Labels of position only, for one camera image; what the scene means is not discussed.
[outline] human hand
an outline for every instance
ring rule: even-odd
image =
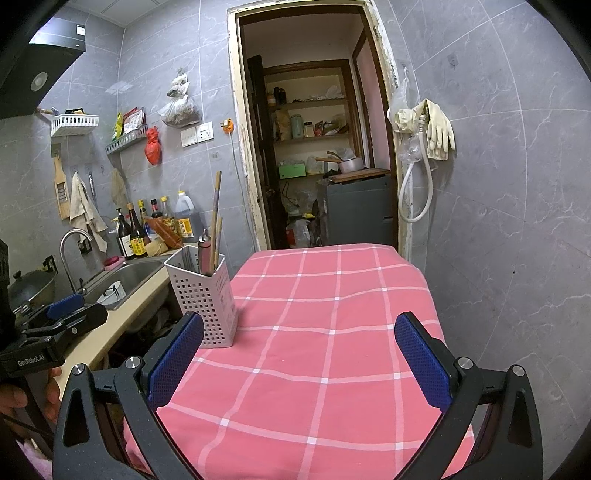
[[[52,368],[49,370],[49,382],[45,390],[47,404],[44,408],[44,414],[47,420],[55,423],[60,411],[60,387],[54,377],[61,375],[61,368]],[[28,398],[25,392],[18,387],[10,384],[0,385],[0,413],[14,417],[15,408],[23,408],[28,404]],[[25,429],[11,425],[13,431],[21,437],[27,437]]]

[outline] faucet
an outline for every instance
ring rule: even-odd
[[[66,275],[68,277],[68,280],[70,281],[70,287],[72,287],[72,291],[74,293],[81,293],[82,295],[86,295],[86,289],[82,286],[82,279],[80,279],[80,288],[77,289],[74,286],[74,282],[72,280],[72,274],[70,273],[70,267],[68,267],[68,263],[66,262],[66,257],[64,256],[64,245],[66,244],[66,239],[70,235],[74,235],[76,233],[79,235],[85,236],[89,242],[92,242],[92,237],[90,236],[90,234],[88,232],[86,232],[85,230],[81,230],[80,228],[73,228],[72,230],[67,231],[64,234],[64,236],[61,237],[60,257],[61,257],[61,262],[64,264],[64,270],[66,270]]]

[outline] cutting board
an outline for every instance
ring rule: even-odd
[[[339,173],[329,178],[332,183],[343,183],[344,181],[372,179],[374,177],[381,177],[390,173],[385,168],[367,168],[365,170],[350,171],[349,173]]]
[[[60,212],[62,220],[70,217],[70,195],[68,194],[68,182],[66,174],[61,167],[61,158],[59,155],[53,157],[53,164],[56,167],[56,176],[54,183],[56,185],[57,209]]]

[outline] range hood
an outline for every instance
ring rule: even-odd
[[[49,20],[0,88],[0,119],[34,113],[55,82],[85,51],[84,25],[61,18]]]

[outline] plaid tablecloth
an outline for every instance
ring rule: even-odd
[[[158,409],[189,461],[207,480],[394,478],[439,416],[394,340],[405,311],[443,338],[419,270],[383,245],[264,251],[232,291],[234,345],[197,351]]]

